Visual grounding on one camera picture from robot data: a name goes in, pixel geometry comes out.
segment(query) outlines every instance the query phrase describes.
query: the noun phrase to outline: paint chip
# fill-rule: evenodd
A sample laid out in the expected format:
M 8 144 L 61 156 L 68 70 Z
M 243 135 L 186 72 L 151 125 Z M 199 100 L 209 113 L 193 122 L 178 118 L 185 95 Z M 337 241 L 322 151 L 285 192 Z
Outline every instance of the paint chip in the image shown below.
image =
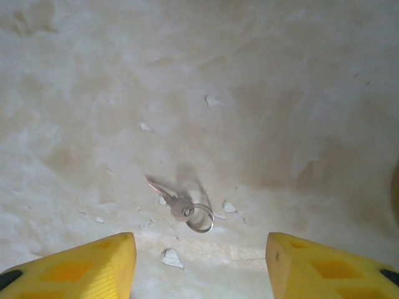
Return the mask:
M 147 126 L 146 123 L 140 123 L 140 129 L 145 132 L 155 133 L 155 131 Z
M 222 208 L 226 213 L 237 213 L 237 209 L 228 201 L 222 203 Z
M 182 270 L 185 269 L 183 264 L 180 262 L 177 252 L 172 248 L 166 248 L 162 252 L 162 263 L 167 266 L 176 267 Z
M 226 216 L 224 216 L 224 215 L 222 215 L 222 214 L 213 213 L 213 215 L 215 216 L 215 218 L 219 218 L 219 219 L 222 219 L 222 220 L 225 220 L 225 219 L 226 219 Z
M 211 95 L 206 95 L 204 99 L 209 108 L 224 106 L 221 101 L 219 101 L 215 97 L 212 97 Z
M 105 224 L 104 220 L 102 220 L 100 217 L 97 217 L 97 218 L 95 219 L 95 221 L 96 221 L 97 223 Z
M 160 198 L 158 199 L 158 203 L 159 203 L 161 206 L 166 207 L 165 198 L 163 198 L 162 196 L 160 196 Z

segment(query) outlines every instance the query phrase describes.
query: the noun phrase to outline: dirty surface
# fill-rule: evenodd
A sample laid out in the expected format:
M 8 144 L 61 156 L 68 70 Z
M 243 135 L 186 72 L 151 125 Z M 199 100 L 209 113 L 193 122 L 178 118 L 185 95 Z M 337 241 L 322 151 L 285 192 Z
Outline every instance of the dirty surface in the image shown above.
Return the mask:
M 122 231 L 135 299 L 272 298 L 270 231 L 399 268 L 398 20 L 394 0 L 0 0 L 0 271 Z M 222 218 L 192 232 L 146 173 L 195 174 Z

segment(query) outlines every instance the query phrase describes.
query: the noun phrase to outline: silver key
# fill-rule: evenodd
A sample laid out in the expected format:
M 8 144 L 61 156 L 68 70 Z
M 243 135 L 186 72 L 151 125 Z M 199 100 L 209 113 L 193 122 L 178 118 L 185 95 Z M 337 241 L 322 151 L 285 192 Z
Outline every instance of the silver key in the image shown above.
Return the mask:
M 194 214 L 194 204 L 188 196 L 173 196 L 166 192 L 160 184 L 148 179 L 148 185 L 164 198 L 170 207 L 170 214 L 177 221 L 186 222 Z

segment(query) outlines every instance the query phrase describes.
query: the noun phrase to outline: concrete floor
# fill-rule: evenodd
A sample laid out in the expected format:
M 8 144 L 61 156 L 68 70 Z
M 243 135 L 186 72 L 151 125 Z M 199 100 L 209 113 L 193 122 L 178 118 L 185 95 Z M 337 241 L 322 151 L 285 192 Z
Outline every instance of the concrete floor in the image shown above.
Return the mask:
M 271 231 L 399 268 L 398 53 L 394 0 L 0 0 L 0 271 L 122 231 L 134 299 L 272 298 Z

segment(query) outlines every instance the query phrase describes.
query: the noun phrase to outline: metal ring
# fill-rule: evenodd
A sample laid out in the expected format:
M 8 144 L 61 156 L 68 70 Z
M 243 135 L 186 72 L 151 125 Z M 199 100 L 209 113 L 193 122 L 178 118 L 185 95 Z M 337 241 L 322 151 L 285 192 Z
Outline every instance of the metal ring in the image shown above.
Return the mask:
M 197 229 L 197 228 L 195 228 L 195 226 L 192 223 L 190 223 L 190 220 L 188 220 L 188 221 L 186 221 L 187 226 L 190 229 L 192 229 L 193 231 L 199 232 L 200 234 L 204 234 L 205 232 L 209 232 L 213 228 L 213 222 L 214 222 L 213 211 L 208 206 L 206 206 L 204 204 L 194 204 L 194 209 L 195 208 L 204 210 L 205 212 L 208 213 L 208 216 L 211 219 L 211 225 L 208 228 L 206 228 L 206 229 Z

